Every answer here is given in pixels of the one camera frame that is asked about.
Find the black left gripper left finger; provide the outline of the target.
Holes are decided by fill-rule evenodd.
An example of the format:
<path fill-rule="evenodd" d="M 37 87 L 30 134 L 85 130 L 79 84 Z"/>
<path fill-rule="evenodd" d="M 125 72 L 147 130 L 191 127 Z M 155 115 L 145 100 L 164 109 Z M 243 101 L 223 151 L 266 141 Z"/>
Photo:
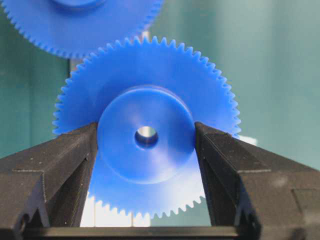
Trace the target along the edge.
<path fill-rule="evenodd" d="M 26 227 L 78 227 L 97 154 L 91 123 L 0 160 L 0 237 Z"/>

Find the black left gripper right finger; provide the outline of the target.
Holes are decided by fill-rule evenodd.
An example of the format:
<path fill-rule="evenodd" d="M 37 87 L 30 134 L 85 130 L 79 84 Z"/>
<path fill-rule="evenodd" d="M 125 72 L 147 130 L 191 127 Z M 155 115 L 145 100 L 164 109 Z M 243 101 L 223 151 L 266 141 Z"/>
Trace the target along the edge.
<path fill-rule="evenodd" d="M 210 222 L 241 240 L 317 240 L 320 172 L 195 123 L 195 150 Z"/>

